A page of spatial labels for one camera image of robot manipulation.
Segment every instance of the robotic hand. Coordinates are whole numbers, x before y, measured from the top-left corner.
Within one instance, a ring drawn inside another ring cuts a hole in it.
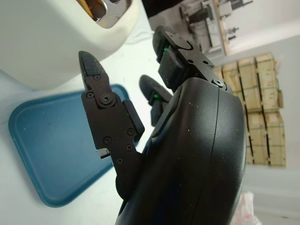
[[[101,158],[111,156],[124,202],[117,225],[226,225],[239,201],[246,134],[240,100],[212,72],[212,63],[189,41],[158,27],[153,46],[171,96],[150,77],[140,88],[155,126],[144,151],[144,132],[130,100],[121,102],[108,76],[79,52],[86,91],[82,102]]]

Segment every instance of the screw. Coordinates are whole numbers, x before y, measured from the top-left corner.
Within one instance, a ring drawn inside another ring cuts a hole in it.
[[[104,144],[110,144],[112,142],[112,139],[110,138],[110,137],[105,137],[104,139],[103,139],[103,143]]]
[[[127,134],[128,134],[129,136],[132,136],[132,135],[135,134],[135,131],[134,131],[132,128],[129,128],[129,129],[127,130]]]
[[[113,98],[110,94],[103,94],[100,98],[100,102],[104,105],[109,105],[113,101]]]
[[[224,86],[223,82],[217,79],[213,79],[212,82],[222,88]]]
[[[86,94],[86,97],[88,98],[93,98],[94,97],[94,94],[92,92],[89,92]]]
[[[131,150],[132,150],[132,145],[131,145],[131,144],[128,144],[128,145],[126,146],[126,149],[127,149],[127,151],[131,151]]]
[[[123,159],[122,158],[117,158],[117,164],[121,165],[123,162]]]

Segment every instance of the blue tray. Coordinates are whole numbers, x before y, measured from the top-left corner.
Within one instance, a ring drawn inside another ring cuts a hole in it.
[[[121,100],[126,90],[112,85]],[[68,204],[112,167],[100,159],[85,115],[83,91],[25,102],[9,118],[9,131],[42,201]]]

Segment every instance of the plastic bag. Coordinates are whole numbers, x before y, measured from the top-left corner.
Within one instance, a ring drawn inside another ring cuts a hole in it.
[[[230,225],[262,225],[261,221],[254,216],[253,198],[254,194],[251,192],[243,192],[240,195],[240,201]]]

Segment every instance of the black curved casing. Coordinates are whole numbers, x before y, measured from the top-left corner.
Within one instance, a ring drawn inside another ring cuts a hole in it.
[[[141,174],[116,224],[229,224],[246,161],[239,98],[204,79],[189,78],[164,110],[161,125],[145,147]]]

